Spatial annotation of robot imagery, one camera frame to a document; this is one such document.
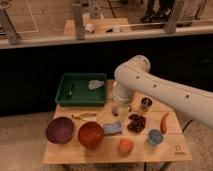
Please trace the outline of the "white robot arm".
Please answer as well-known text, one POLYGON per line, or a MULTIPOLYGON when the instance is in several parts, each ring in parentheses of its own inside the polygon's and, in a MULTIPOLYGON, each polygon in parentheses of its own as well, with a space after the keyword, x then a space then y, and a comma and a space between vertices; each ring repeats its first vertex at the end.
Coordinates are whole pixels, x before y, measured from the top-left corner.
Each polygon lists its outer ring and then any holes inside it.
POLYGON ((150 68, 145 56, 136 55, 115 69, 112 96, 117 105, 129 105, 140 92, 213 129, 213 92, 161 79, 150 68))

